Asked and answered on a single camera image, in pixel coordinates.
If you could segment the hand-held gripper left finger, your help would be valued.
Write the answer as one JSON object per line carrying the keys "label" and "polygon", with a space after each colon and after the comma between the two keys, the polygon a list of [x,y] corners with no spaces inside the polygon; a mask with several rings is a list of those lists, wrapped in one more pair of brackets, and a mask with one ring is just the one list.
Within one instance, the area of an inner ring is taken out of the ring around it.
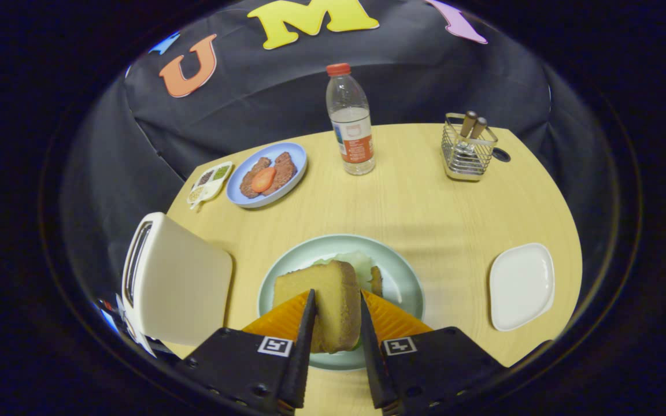
{"label": "hand-held gripper left finger", "polygon": [[236,415],[293,415],[303,408],[316,292],[306,292],[295,340],[220,328],[174,368]]}

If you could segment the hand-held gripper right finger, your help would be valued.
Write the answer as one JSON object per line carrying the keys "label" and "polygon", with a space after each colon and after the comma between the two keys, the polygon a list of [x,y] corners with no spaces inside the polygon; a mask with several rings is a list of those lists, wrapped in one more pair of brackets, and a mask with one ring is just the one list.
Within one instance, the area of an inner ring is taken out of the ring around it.
{"label": "hand-held gripper right finger", "polygon": [[457,327],[431,329],[380,296],[360,295],[368,385],[382,414],[469,414],[507,372]]}

